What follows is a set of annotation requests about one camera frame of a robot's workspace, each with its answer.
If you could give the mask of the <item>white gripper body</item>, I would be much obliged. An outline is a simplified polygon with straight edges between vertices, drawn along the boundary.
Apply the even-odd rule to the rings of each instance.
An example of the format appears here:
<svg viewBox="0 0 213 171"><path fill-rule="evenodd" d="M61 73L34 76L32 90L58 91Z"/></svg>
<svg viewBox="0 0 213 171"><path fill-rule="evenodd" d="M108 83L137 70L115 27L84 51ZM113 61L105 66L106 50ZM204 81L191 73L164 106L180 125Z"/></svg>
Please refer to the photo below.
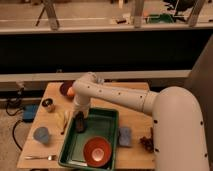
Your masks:
<svg viewBox="0 0 213 171"><path fill-rule="evenodd" d="M84 117L87 118L90 106L91 100L89 97L76 95L73 99L73 116L76 116L79 112L82 112Z"/></svg>

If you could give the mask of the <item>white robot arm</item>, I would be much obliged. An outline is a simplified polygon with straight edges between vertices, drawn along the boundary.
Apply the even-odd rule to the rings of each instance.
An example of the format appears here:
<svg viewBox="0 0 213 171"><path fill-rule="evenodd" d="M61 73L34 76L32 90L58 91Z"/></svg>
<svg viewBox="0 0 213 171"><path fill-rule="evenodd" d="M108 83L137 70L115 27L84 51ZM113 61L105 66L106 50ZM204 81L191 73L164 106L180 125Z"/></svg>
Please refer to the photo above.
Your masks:
<svg viewBox="0 0 213 171"><path fill-rule="evenodd" d="M93 98L153 118L156 171L210 171L205 124L200 104L187 89L172 86L160 92L101 84L88 72L73 84L74 110L87 110Z"/></svg>

